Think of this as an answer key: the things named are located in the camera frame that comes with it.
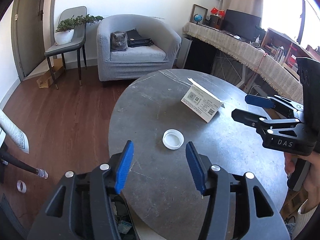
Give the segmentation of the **right hand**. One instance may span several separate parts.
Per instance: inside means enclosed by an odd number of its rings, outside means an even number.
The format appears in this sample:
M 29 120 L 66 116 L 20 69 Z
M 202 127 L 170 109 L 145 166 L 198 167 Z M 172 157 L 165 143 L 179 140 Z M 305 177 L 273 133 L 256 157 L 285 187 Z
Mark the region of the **right hand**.
M 284 152 L 285 157 L 285 172 L 290 176 L 295 171 L 293 155 Z M 301 213 L 308 213 L 319 205 L 319 154 L 312 152 L 309 156 L 301 156 L 302 159 L 308 161 L 311 166 L 304 180 L 304 189 L 308 192 L 308 199 L 302 208 Z

